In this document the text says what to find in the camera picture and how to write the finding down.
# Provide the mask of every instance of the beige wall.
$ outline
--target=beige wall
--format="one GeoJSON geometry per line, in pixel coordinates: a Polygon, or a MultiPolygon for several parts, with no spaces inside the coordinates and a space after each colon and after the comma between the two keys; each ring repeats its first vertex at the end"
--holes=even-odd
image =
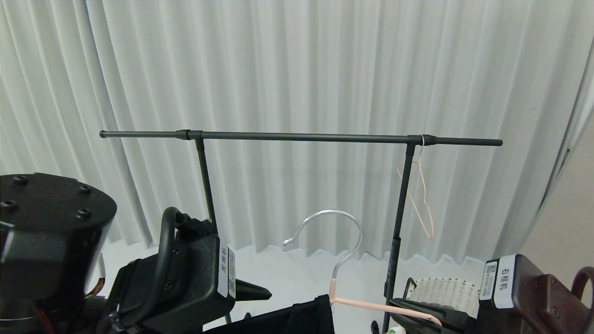
{"type": "MultiPolygon", "coordinates": [[[[594,266],[594,121],[586,127],[542,215],[522,248],[537,267],[568,288],[576,272],[594,266]]],[[[584,302],[592,292],[586,288],[584,302]]]]}

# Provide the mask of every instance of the clothes hanger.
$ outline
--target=clothes hanger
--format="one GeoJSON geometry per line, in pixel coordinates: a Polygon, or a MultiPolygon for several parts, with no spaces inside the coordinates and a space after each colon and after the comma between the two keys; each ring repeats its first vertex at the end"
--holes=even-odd
{"type": "Polygon", "coordinates": [[[357,219],[357,217],[351,215],[350,213],[341,211],[341,210],[322,210],[322,211],[316,212],[313,215],[305,218],[303,220],[303,222],[301,222],[301,224],[299,225],[299,227],[297,227],[297,230],[293,234],[293,237],[283,241],[283,246],[286,246],[286,245],[292,243],[295,240],[295,238],[297,238],[297,236],[299,235],[301,230],[303,230],[305,225],[307,225],[314,218],[323,216],[323,215],[330,215],[330,214],[342,215],[342,216],[348,217],[352,221],[354,221],[355,224],[357,225],[357,227],[359,228],[359,240],[357,241],[357,245],[355,246],[355,248],[352,251],[349,252],[349,254],[344,256],[342,259],[340,259],[340,261],[338,261],[338,263],[336,263],[336,265],[334,266],[334,270],[332,271],[332,279],[330,280],[330,292],[328,293],[328,295],[330,297],[330,305],[332,305],[334,303],[339,303],[339,304],[344,304],[344,305],[349,305],[349,306],[368,308],[370,310],[402,314],[402,315],[409,316],[409,317],[415,317],[415,318],[429,320],[429,321],[433,322],[434,324],[442,326],[441,321],[439,321],[439,319],[437,319],[435,316],[432,316],[431,314],[408,310],[406,308],[401,308],[401,307],[395,307],[395,306],[389,306],[389,305],[383,305],[383,304],[374,304],[374,303],[369,303],[366,301],[358,301],[358,300],[352,300],[352,299],[335,296],[336,275],[338,274],[338,270],[340,269],[340,266],[346,260],[350,259],[353,255],[355,255],[355,253],[357,253],[357,251],[359,251],[359,248],[361,247],[361,243],[363,242],[363,227],[361,227],[361,221],[359,219],[357,219]]]}

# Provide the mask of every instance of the hanger hook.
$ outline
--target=hanger hook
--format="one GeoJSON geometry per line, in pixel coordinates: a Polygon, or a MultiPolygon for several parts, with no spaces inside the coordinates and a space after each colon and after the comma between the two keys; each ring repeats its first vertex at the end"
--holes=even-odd
{"type": "Polygon", "coordinates": [[[283,246],[286,246],[286,245],[292,243],[293,241],[295,241],[295,238],[297,238],[297,236],[299,235],[299,233],[301,233],[301,230],[305,227],[305,225],[307,225],[307,223],[312,221],[314,218],[323,216],[323,215],[342,215],[342,216],[348,217],[349,219],[354,221],[355,224],[357,225],[357,227],[359,228],[359,240],[357,241],[357,245],[355,246],[355,248],[352,251],[349,252],[349,254],[345,255],[334,266],[334,271],[332,271],[332,279],[336,279],[336,274],[338,273],[338,269],[340,268],[340,266],[346,260],[350,259],[353,255],[355,255],[355,253],[357,253],[359,251],[359,248],[361,248],[361,243],[363,242],[363,227],[361,227],[361,221],[359,219],[357,219],[357,217],[351,215],[348,212],[342,211],[342,210],[322,210],[322,211],[316,212],[313,215],[305,218],[301,222],[301,224],[299,225],[299,227],[297,227],[297,230],[293,234],[293,237],[283,241],[283,246]]]}

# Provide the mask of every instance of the black cloth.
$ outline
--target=black cloth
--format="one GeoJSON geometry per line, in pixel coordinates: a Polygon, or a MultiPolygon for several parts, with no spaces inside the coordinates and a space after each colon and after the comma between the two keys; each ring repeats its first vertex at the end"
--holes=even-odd
{"type": "Polygon", "coordinates": [[[334,334],[330,298],[322,295],[303,304],[213,328],[204,334],[334,334]]]}

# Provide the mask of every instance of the label sticker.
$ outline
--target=label sticker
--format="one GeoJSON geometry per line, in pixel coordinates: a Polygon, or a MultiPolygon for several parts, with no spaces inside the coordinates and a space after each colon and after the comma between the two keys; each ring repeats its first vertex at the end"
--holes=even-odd
{"type": "Polygon", "coordinates": [[[493,297],[493,287],[495,286],[495,275],[497,274],[497,261],[487,262],[485,272],[483,273],[483,283],[481,284],[481,293],[479,300],[490,300],[493,297]]]}
{"type": "Polygon", "coordinates": [[[229,250],[229,295],[235,298],[235,253],[228,248],[229,250]]]}
{"type": "Polygon", "coordinates": [[[219,286],[217,291],[223,296],[227,297],[229,293],[229,266],[227,264],[227,246],[223,244],[219,248],[219,286]]]}
{"type": "Polygon", "coordinates": [[[516,255],[507,255],[499,259],[497,269],[497,280],[495,283],[496,308],[513,308],[514,302],[511,299],[511,290],[514,285],[514,268],[516,266],[516,255]]]}

